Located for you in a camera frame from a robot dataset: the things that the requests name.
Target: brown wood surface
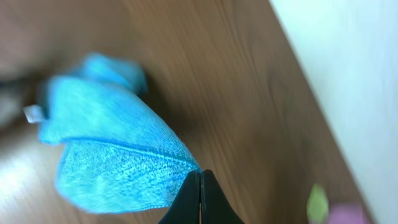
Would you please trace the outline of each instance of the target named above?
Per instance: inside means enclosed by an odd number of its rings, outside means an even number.
[[[314,182],[361,196],[265,0],[2,0],[0,76],[60,70],[96,50],[140,62],[144,97],[246,223],[306,223]],[[35,127],[0,138],[0,223],[157,223],[166,209],[89,215],[61,199],[62,146]]]

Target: white tag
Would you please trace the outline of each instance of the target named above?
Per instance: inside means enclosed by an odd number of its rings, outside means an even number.
[[[31,105],[24,107],[24,113],[29,123],[40,123],[45,120],[43,109],[38,105]]]

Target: white wall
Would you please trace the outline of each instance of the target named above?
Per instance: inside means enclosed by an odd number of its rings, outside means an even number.
[[[398,1],[271,0],[377,223],[398,223]]]

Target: green object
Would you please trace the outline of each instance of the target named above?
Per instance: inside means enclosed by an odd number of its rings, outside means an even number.
[[[312,223],[324,224],[329,215],[328,198],[323,188],[314,184],[307,202],[307,217]]]

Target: blue towel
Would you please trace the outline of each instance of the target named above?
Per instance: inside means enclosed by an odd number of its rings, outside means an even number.
[[[55,186],[87,212],[169,207],[199,165],[175,133],[136,94],[146,91],[138,64],[91,54],[51,79],[39,139],[65,143]]]

